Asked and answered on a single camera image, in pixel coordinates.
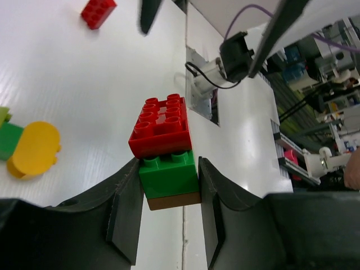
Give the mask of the red sloped lego brick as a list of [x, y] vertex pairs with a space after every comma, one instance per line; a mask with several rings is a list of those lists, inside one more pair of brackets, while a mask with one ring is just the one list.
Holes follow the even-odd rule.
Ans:
[[191, 150], [185, 98], [178, 93], [163, 101], [148, 98], [128, 143], [138, 159]]

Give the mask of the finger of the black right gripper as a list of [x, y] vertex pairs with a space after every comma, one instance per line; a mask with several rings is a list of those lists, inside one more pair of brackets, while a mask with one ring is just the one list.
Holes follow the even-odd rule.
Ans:
[[143, 35], [148, 35], [160, 10], [162, 0], [141, 0], [139, 11], [139, 29]]
[[302, 15], [308, 0], [281, 0], [263, 34], [255, 57], [249, 68], [248, 77], [253, 78], [261, 70], [272, 48], [294, 22]]

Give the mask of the brown lego plate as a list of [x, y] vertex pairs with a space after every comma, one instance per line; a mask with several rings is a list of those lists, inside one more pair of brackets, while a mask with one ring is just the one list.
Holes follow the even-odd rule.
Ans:
[[199, 192], [190, 192], [181, 195], [148, 199], [147, 202], [150, 210], [154, 211], [199, 204], [201, 203], [201, 197]]

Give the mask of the red rectangular lego brick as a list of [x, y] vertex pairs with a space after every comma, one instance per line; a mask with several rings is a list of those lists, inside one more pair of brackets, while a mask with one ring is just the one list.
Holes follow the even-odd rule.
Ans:
[[101, 27], [116, 7], [117, 4], [113, 0], [90, 0], [80, 16], [91, 30], [96, 30]]

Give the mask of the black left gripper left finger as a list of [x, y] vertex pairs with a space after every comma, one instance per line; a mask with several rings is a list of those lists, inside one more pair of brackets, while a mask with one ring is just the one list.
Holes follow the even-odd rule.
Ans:
[[1, 200], [2, 269], [130, 269], [143, 207], [140, 162], [58, 206]]

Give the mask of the dark green lego brick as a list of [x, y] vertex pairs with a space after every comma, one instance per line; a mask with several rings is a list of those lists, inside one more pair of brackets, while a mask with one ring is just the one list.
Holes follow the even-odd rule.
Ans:
[[191, 150], [144, 158], [140, 161], [139, 176], [148, 199], [199, 191]]

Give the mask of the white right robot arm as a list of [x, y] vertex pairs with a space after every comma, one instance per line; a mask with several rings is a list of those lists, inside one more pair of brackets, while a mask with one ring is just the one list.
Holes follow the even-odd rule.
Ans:
[[[258, 4], [244, 6], [232, 19], [223, 43], [219, 47], [220, 56], [214, 60], [212, 69], [209, 69], [211, 63], [202, 68], [191, 62], [185, 63], [186, 69], [193, 75], [194, 85], [199, 90], [208, 92], [216, 88], [224, 89], [215, 82], [216, 77], [223, 83], [233, 83], [233, 87], [239, 85], [246, 77], [255, 77], [278, 40], [301, 17], [308, 3], [309, 1], [279, 1], [275, 13]], [[248, 49], [245, 40], [248, 34], [246, 31], [240, 31], [230, 37], [230, 31], [238, 17], [250, 8], [260, 10], [271, 18], [256, 51]]]

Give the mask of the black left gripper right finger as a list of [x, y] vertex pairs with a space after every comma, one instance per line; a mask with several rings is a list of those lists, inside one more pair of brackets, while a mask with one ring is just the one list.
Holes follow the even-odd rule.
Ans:
[[359, 193], [257, 197], [199, 158], [209, 269], [358, 269]]

